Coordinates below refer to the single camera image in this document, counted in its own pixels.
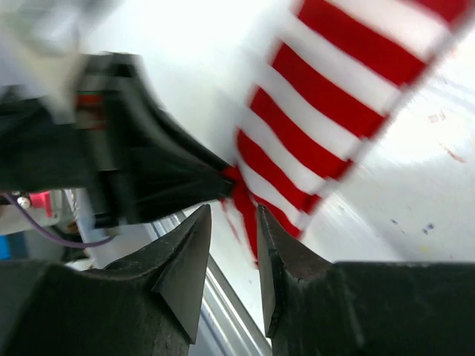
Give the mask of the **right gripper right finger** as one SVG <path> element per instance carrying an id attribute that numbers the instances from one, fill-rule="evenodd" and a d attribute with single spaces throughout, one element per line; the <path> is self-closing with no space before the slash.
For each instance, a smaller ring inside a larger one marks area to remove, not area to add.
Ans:
<path id="1" fill-rule="evenodd" d="M 472 355 L 471 263 L 331 263 L 257 212 L 274 355 Z"/>

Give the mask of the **red white striped sock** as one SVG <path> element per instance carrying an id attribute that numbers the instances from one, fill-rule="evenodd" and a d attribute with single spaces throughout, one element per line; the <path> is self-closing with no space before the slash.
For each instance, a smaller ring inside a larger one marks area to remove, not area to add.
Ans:
<path id="1" fill-rule="evenodd" d="M 258 258 L 264 205 L 296 239 L 396 107 L 461 33 L 472 1 L 300 1 L 239 110 L 222 201 Z"/>

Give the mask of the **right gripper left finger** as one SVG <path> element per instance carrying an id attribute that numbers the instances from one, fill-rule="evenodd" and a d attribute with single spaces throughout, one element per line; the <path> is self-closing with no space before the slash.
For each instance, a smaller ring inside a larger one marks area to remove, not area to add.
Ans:
<path id="1" fill-rule="evenodd" d="M 211 227 L 202 205 L 104 269 L 2 262 L 1 353 L 186 355 L 197 337 Z"/>

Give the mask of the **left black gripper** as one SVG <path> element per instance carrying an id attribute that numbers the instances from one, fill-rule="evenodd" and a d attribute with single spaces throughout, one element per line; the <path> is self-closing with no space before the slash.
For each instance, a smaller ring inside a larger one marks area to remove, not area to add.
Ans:
<path id="1" fill-rule="evenodd" d="M 1 191 L 84 188 L 98 228 L 147 222 L 148 142 L 125 93 L 137 63 L 129 53 L 92 55 L 76 81 L 71 121 L 44 99 L 8 89 L 1 98 Z"/>

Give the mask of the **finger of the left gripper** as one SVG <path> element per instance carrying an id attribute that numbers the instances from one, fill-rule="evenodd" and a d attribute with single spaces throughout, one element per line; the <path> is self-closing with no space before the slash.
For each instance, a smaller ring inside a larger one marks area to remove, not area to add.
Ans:
<path id="1" fill-rule="evenodd" d="M 237 180 L 225 173 L 230 165 L 169 116 L 138 75 L 125 81 L 125 105 L 139 132 L 151 141 L 131 152 L 137 207 L 144 220 L 232 195 Z"/>

